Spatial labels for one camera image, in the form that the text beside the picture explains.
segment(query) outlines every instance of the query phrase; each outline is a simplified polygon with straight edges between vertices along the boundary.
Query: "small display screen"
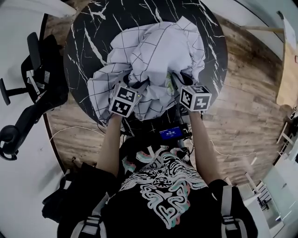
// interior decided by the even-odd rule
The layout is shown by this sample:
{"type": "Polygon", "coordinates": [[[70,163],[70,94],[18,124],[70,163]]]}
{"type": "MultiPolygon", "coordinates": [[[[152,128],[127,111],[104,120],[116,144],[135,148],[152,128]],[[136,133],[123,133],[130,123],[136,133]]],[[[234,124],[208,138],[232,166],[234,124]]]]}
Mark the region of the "small display screen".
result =
{"type": "Polygon", "coordinates": [[[182,131],[181,131],[180,127],[178,127],[178,126],[172,128],[172,129],[161,131],[159,133],[160,133],[162,139],[164,139],[164,140],[173,139],[173,138],[182,136],[182,131]]]}

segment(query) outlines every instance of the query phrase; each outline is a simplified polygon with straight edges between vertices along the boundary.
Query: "white cable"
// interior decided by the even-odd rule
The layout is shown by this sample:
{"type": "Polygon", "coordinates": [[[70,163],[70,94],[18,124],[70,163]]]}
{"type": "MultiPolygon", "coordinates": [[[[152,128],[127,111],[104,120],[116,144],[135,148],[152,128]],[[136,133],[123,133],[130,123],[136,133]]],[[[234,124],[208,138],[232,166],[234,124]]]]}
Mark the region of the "white cable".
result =
{"type": "Polygon", "coordinates": [[[214,145],[213,141],[212,141],[212,140],[210,140],[210,141],[211,141],[211,143],[213,144],[213,148],[214,148],[214,150],[215,150],[217,153],[221,154],[221,155],[229,155],[229,156],[231,156],[231,157],[249,156],[249,155],[251,155],[251,154],[256,154],[256,155],[257,155],[257,153],[256,153],[256,152],[252,152],[252,153],[250,153],[250,154],[244,154],[244,155],[230,155],[230,154],[222,154],[222,153],[220,153],[220,152],[218,152],[218,151],[216,150],[216,148],[215,148],[215,145],[214,145]]]}
{"type": "Polygon", "coordinates": [[[102,136],[104,137],[103,134],[101,134],[100,132],[98,132],[98,131],[96,131],[96,130],[93,130],[93,129],[90,129],[90,128],[86,128],[86,127],[83,127],[83,126],[71,126],[71,127],[66,127],[66,128],[64,128],[64,129],[62,129],[62,130],[57,131],[57,132],[51,137],[50,141],[51,141],[51,140],[54,138],[54,136],[57,135],[59,132],[62,132],[62,131],[67,130],[67,129],[75,128],[75,127],[83,128],[83,129],[87,129],[87,130],[90,130],[90,131],[94,131],[94,132],[96,132],[96,133],[98,133],[98,134],[100,134],[100,135],[102,135],[102,136]]]}
{"type": "MultiPolygon", "coordinates": [[[[217,152],[217,153],[219,153],[220,155],[225,155],[225,156],[231,156],[231,157],[242,157],[242,156],[249,156],[249,155],[251,155],[251,154],[256,154],[257,155],[257,153],[256,152],[252,152],[252,153],[250,153],[250,154],[244,154],[244,155],[230,155],[230,154],[222,154],[222,153],[220,153],[220,152],[218,152],[217,150],[216,150],[216,148],[215,148],[215,145],[214,145],[214,143],[213,143],[213,141],[212,140],[210,140],[211,141],[211,143],[213,144],[213,148],[214,148],[214,150],[217,152]]],[[[252,163],[251,163],[251,165],[253,165],[255,162],[256,162],[256,157],[254,158],[254,160],[252,161],[252,163]]]]}

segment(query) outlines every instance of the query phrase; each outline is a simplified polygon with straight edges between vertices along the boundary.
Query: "white cloth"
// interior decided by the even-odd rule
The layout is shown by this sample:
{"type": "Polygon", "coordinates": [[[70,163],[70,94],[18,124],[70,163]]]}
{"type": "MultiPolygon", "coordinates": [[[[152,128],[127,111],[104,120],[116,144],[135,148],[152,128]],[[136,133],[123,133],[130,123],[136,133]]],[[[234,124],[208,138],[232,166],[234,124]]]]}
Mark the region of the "white cloth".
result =
{"type": "Polygon", "coordinates": [[[161,116],[179,102],[180,88],[174,90],[171,73],[199,81],[204,69],[205,51],[199,30],[182,17],[177,23],[161,22],[127,29],[111,42],[107,65],[88,81],[88,91],[99,119],[107,119],[108,98],[119,79],[129,73],[129,86],[150,80],[135,107],[139,120],[161,116]]]}

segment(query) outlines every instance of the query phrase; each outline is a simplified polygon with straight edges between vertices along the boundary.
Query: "round table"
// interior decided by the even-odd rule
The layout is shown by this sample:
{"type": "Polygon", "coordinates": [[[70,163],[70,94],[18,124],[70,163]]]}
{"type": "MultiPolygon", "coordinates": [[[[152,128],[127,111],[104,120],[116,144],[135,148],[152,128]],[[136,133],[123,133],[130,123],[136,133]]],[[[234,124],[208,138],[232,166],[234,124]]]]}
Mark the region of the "round table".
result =
{"type": "MultiPolygon", "coordinates": [[[[158,23],[176,22],[182,16],[196,24],[205,49],[205,68],[200,82],[212,93],[210,105],[217,98],[226,76],[228,53],[223,31],[212,12],[199,0],[93,0],[78,15],[69,31],[64,51],[64,71],[69,89],[81,109],[95,122],[99,121],[89,100],[87,81],[103,67],[112,50],[110,42],[121,29],[158,23]]],[[[131,133],[154,130],[154,124],[175,121],[177,106],[160,118],[143,121],[133,113],[124,124],[131,133]]]]}

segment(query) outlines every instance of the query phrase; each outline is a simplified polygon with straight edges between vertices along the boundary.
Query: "backpack strap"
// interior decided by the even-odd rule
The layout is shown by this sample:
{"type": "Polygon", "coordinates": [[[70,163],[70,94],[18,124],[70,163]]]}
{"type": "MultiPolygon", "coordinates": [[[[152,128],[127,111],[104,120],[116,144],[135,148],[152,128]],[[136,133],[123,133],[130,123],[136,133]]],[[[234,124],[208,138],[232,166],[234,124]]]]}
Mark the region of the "backpack strap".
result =
{"type": "Polygon", "coordinates": [[[92,215],[85,221],[80,221],[73,230],[70,238],[93,238],[94,236],[106,238],[107,231],[101,218],[101,209],[109,199],[108,193],[93,209],[92,215]]]}
{"type": "Polygon", "coordinates": [[[221,214],[223,222],[221,226],[222,238],[227,238],[227,231],[235,231],[240,229],[241,238],[247,238],[247,232],[244,222],[241,219],[234,218],[231,215],[232,207],[232,186],[227,185],[223,187],[223,197],[221,214]]]}

